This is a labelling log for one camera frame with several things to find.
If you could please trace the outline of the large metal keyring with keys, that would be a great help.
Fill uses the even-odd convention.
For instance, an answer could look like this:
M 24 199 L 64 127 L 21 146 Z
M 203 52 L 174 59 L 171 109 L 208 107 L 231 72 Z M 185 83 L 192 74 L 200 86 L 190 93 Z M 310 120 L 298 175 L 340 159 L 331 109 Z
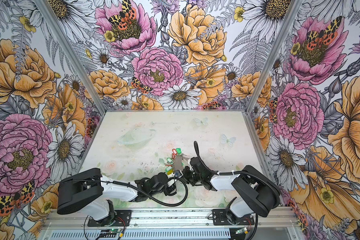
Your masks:
M 181 172 L 183 169 L 188 165 L 190 157 L 185 155 L 181 148 L 172 149 L 172 156 L 167 158 L 165 162 L 165 172 L 171 169 L 180 170 Z

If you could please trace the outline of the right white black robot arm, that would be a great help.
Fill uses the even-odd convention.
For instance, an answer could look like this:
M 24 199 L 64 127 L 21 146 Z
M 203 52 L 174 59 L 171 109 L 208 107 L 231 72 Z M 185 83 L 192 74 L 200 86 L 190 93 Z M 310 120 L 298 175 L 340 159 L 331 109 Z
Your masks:
M 254 167 L 247 165 L 240 171 L 222 173 L 207 167 L 199 157 L 191 158 L 182 170 L 185 181 L 201 185 L 208 191 L 235 191 L 239 196 L 231 200 L 217 219 L 238 225 L 245 217 L 255 214 L 267 217 L 280 204 L 281 190 Z

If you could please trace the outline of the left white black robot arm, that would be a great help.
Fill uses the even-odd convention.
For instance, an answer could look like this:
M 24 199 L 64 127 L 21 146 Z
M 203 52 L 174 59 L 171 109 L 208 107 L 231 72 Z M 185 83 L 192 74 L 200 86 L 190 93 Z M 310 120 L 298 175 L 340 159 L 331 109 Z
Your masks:
M 99 168 L 92 168 L 60 181 L 57 213 L 83 213 L 94 221 L 107 225 L 116 218 L 113 199 L 133 203 L 152 200 L 166 207 L 181 205 L 185 200 L 167 204 L 155 198 L 157 194 L 175 195 L 176 183 L 180 182 L 177 176 L 166 173 L 132 182 L 116 181 L 103 176 Z

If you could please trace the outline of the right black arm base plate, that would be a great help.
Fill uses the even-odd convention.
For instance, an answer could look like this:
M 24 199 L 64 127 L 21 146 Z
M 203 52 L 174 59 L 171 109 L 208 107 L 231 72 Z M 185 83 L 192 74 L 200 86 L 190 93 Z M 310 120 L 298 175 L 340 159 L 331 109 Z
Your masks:
M 212 221 L 214 226 L 249 226 L 255 224 L 251 214 L 237 217 L 227 209 L 212 209 Z

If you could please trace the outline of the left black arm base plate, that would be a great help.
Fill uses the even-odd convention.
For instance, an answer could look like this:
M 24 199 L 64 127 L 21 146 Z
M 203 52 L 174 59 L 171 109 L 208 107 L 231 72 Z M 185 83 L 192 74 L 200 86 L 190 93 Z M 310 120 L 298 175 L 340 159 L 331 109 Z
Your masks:
M 88 227 L 128 227 L 130 225 L 132 211 L 116 210 L 103 220 L 89 219 Z

